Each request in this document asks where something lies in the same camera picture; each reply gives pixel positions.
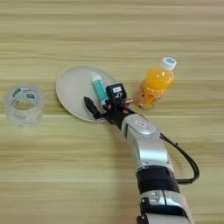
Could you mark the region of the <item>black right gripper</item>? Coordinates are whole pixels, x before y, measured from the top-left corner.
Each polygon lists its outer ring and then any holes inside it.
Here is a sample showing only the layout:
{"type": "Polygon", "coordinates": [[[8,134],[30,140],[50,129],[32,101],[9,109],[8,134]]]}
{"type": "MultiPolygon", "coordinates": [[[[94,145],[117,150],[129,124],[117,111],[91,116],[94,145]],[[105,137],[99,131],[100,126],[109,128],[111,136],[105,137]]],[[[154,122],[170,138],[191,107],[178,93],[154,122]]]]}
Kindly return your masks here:
{"type": "Polygon", "coordinates": [[[126,99],[117,99],[115,101],[107,99],[106,104],[103,106],[105,112],[102,114],[89,97],[84,97],[84,103],[94,119],[104,118],[110,124],[115,125],[119,130],[122,128],[123,120],[127,116],[134,114],[134,111],[129,108],[129,103],[126,99]]]}

